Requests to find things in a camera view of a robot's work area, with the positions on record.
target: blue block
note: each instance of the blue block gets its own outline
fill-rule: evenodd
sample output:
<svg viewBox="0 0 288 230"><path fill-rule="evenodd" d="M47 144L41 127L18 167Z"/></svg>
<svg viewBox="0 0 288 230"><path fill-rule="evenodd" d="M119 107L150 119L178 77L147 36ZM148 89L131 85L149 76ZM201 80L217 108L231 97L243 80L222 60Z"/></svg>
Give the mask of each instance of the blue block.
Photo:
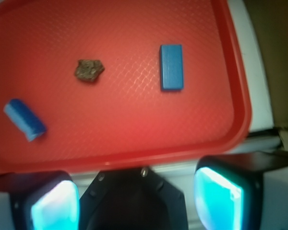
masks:
<svg viewBox="0 0 288 230"><path fill-rule="evenodd" d="M161 89L183 89L183 63L181 45L160 47Z"/></svg>
<svg viewBox="0 0 288 230"><path fill-rule="evenodd" d="M19 99L12 99L4 107L5 114L25 133L28 141L32 141L46 132L45 125Z"/></svg>

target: glowing light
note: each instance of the glowing light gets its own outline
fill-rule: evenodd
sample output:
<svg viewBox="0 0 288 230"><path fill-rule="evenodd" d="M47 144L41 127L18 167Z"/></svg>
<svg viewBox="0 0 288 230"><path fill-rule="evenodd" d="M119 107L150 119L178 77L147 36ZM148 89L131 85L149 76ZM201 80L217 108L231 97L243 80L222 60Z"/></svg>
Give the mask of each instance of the glowing light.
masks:
<svg viewBox="0 0 288 230"><path fill-rule="evenodd" d="M194 177L194 200L207 229L241 229L243 189L229 179L208 167L200 168Z"/></svg>
<svg viewBox="0 0 288 230"><path fill-rule="evenodd" d="M77 230L79 193L72 181L62 181L31 208L35 230Z"/></svg>

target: screw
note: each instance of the screw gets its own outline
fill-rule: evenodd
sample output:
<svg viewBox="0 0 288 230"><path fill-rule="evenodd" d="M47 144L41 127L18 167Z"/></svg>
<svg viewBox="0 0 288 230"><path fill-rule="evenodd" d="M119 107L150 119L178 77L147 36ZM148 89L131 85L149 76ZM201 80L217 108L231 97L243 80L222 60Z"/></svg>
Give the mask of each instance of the screw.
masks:
<svg viewBox="0 0 288 230"><path fill-rule="evenodd" d="M160 191L163 188L163 181L161 181L158 185L157 185L157 191Z"/></svg>
<svg viewBox="0 0 288 230"><path fill-rule="evenodd" d="M90 195L91 197L95 198L97 194L96 194L95 191L91 190L91 191L89 192L89 195Z"/></svg>
<svg viewBox="0 0 288 230"><path fill-rule="evenodd" d="M141 176L142 177L146 177L147 176L147 174L148 174L148 168L142 168L142 170L141 170Z"/></svg>
<svg viewBox="0 0 288 230"><path fill-rule="evenodd" d="M103 181L104 178L105 178L105 174L104 174L104 173L101 173L101 174L98 176L98 180L99 180L99 181Z"/></svg>

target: brown rock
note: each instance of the brown rock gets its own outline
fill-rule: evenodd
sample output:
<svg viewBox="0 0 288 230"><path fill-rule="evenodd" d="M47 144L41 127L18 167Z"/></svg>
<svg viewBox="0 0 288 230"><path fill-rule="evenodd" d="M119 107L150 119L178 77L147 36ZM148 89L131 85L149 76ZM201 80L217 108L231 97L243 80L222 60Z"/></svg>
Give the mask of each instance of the brown rock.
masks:
<svg viewBox="0 0 288 230"><path fill-rule="evenodd" d="M83 81L95 81L102 71L105 70L100 60L79 60L75 76Z"/></svg>

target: rock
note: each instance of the rock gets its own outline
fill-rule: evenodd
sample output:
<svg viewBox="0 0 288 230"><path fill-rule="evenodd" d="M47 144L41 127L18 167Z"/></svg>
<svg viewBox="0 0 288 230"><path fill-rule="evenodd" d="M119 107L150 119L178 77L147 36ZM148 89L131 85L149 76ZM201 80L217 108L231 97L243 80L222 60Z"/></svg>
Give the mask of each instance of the rock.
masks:
<svg viewBox="0 0 288 230"><path fill-rule="evenodd" d="M79 60L75 76L83 81L93 82L105 68L100 60Z"/></svg>

